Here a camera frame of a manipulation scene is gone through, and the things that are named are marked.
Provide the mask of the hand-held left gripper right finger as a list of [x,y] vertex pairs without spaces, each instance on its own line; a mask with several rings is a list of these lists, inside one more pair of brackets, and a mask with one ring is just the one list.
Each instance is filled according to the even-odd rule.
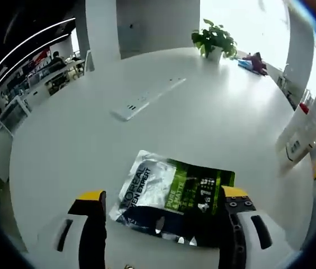
[[221,189],[219,268],[281,268],[290,255],[284,229],[257,210],[243,189]]

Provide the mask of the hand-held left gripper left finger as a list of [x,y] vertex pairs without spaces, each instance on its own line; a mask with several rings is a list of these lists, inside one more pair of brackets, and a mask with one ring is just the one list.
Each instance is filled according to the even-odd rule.
[[41,231],[43,268],[105,268],[106,192],[79,195]]

